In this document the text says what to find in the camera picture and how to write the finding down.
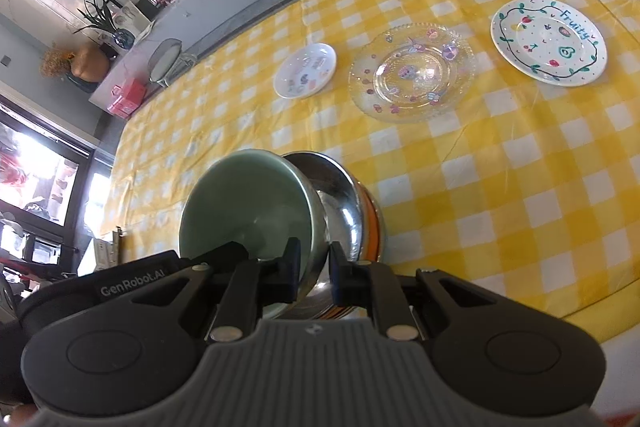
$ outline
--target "green plant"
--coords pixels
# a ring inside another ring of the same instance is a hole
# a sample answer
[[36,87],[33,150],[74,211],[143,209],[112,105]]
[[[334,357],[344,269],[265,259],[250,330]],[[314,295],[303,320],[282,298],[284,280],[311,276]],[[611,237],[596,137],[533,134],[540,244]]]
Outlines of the green plant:
[[113,23],[113,19],[111,18],[111,12],[109,11],[109,7],[107,6],[107,1],[102,2],[102,8],[98,6],[98,3],[93,0],[88,3],[95,9],[95,15],[91,15],[89,5],[87,4],[87,0],[84,1],[84,9],[86,12],[78,9],[78,11],[82,14],[82,17],[87,19],[91,24],[85,26],[84,28],[80,28],[79,30],[74,31],[74,33],[81,32],[87,28],[95,28],[97,30],[102,30],[103,32],[114,34],[118,29]]

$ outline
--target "gray ribbed panel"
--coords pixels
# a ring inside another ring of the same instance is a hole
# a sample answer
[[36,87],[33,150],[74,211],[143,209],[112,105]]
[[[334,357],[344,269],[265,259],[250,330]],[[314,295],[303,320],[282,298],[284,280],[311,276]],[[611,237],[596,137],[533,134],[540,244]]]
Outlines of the gray ribbed panel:
[[[312,325],[322,327],[313,335]],[[368,319],[261,321],[240,343],[207,349],[193,377],[148,410],[111,419],[45,412],[33,427],[596,427],[587,407],[546,419],[486,411],[453,393],[422,348]]]

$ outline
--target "red object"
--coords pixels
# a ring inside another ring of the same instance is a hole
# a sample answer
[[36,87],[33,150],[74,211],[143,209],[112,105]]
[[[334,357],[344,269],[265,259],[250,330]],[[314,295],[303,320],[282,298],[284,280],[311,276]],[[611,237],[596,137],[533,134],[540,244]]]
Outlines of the red object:
[[124,87],[115,86],[111,93],[116,97],[108,110],[111,114],[127,120],[140,107],[145,98],[146,87],[138,80],[130,80]]

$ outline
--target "screw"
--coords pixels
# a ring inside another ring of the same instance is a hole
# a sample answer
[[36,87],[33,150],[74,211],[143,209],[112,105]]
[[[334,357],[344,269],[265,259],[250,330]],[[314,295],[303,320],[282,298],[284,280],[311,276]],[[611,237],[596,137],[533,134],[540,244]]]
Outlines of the screw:
[[420,335],[417,328],[406,324],[391,326],[386,330],[386,336],[392,341],[412,341]]
[[242,338],[242,330],[235,326],[219,326],[209,336],[216,342],[235,342]]

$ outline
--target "table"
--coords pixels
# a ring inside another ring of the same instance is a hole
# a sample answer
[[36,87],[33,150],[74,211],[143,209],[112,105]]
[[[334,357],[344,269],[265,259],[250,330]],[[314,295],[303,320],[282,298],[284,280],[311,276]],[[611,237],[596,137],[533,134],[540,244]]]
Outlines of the table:
[[[640,322],[640,3],[562,0],[606,39],[596,83],[536,82],[500,57],[490,19],[510,0],[300,0],[193,68],[127,124],[104,229],[127,230],[126,259],[177,248],[191,188],[240,148],[316,150],[369,187],[397,273],[436,266],[599,340]],[[347,79],[380,32],[438,22],[465,37],[478,74],[455,111],[420,124],[363,115]],[[291,102],[277,67],[309,42],[338,55],[330,85]]]

